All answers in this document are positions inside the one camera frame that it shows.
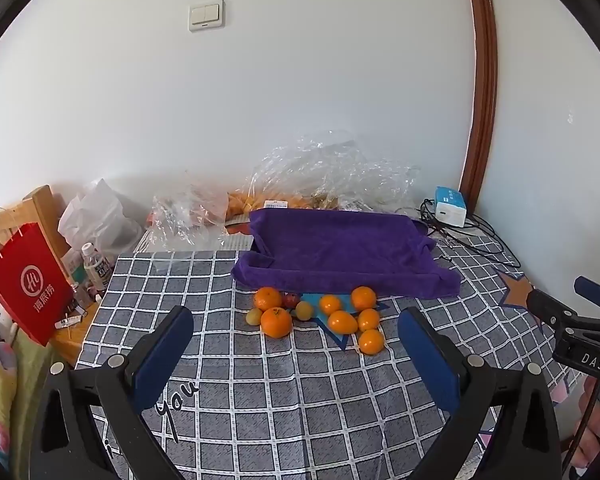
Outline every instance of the red paper bag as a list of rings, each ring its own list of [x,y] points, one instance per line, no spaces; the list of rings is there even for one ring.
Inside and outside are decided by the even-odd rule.
[[[0,250],[0,303],[44,346],[72,297],[40,226],[24,224]]]

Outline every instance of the plastic bag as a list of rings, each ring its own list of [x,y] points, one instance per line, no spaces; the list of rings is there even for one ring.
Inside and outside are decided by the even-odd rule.
[[[154,197],[150,240],[166,250],[190,244],[189,250],[222,249],[227,232],[224,218],[228,207],[226,191],[191,185],[169,196]]]
[[[401,213],[413,206],[418,168],[384,158],[369,160],[341,132],[302,138],[276,148],[255,168],[240,191],[230,194],[227,218],[265,206],[269,200],[312,209]]]
[[[120,200],[103,179],[69,202],[58,232],[77,251],[92,242],[110,263],[121,253],[133,251],[142,237],[142,228],[125,217]]]

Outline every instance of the light switch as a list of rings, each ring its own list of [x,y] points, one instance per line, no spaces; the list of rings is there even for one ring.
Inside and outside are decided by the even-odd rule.
[[[205,21],[214,22],[220,14],[220,6],[218,4],[208,5],[205,7]]]
[[[215,28],[224,25],[224,0],[189,7],[189,30]]]
[[[189,23],[191,25],[197,25],[199,23],[206,22],[206,12],[205,7],[196,7],[195,9],[191,9],[191,18]]]

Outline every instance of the gray checkered tablecloth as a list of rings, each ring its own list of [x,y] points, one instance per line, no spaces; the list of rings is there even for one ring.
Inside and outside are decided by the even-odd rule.
[[[489,237],[467,240],[494,248]],[[464,248],[434,250],[441,266],[462,274],[458,297],[381,298],[386,349],[375,356],[360,354],[355,336],[340,349],[311,321],[294,320],[293,332],[279,340],[247,325],[252,292],[232,280],[237,257],[236,251],[123,254],[78,359],[78,367],[102,364],[129,352],[174,305],[192,311],[194,336],[161,400],[142,413],[187,479],[408,476],[445,422],[398,339],[398,314],[410,305],[464,354],[503,368],[536,362],[550,387],[574,381],[551,359],[551,329],[541,331],[526,311],[498,306],[503,281],[491,263]],[[133,478],[104,412],[93,412],[118,474]],[[497,413],[491,408],[470,460],[482,454]]]

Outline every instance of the white plastic bag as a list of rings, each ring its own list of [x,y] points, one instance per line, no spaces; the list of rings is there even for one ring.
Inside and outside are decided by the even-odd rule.
[[[142,228],[125,217],[120,200],[103,179],[69,202],[58,232],[77,251],[85,243],[93,243],[110,263],[121,253],[133,251],[142,237]]]

